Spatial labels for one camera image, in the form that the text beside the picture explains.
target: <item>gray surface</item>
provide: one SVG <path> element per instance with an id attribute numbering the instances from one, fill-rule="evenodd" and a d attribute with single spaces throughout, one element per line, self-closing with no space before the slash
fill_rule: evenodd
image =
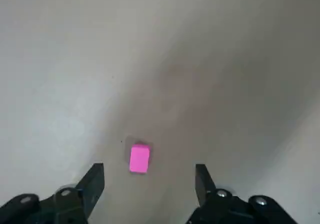
<path id="1" fill-rule="evenodd" d="M 182 224 L 204 162 L 319 223 L 319 0 L 0 1 L 2 203 L 103 161 L 92 223 Z"/>

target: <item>bolt head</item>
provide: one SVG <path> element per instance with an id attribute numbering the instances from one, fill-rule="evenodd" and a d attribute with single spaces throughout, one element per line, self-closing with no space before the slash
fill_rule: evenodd
<path id="1" fill-rule="evenodd" d="M 255 199 L 255 201 L 256 201 L 256 203 L 258 203 L 258 204 L 261 205 L 261 206 L 267 205 L 267 201 L 266 201 L 265 199 L 261 198 L 261 197 L 257 197 L 257 198 Z"/>
<path id="2" fill-rule="evenodd" d="M 224 190 L 219 190 L 219 191 L 217 192 L 217 195 L 218 195 L 219 197 L 225 198 L 225 197 L 227 196 L 227 193 L 226 193 Z"/>

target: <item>pink cube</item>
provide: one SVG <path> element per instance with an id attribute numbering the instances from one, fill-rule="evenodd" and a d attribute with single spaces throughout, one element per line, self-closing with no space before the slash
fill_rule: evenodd
<path id="1" fill-rule="evenodd" d="M 134 144 L 131 148 L 130 171 L 146 173 L 149 166 L 150 147 L 144 144 Z"/>

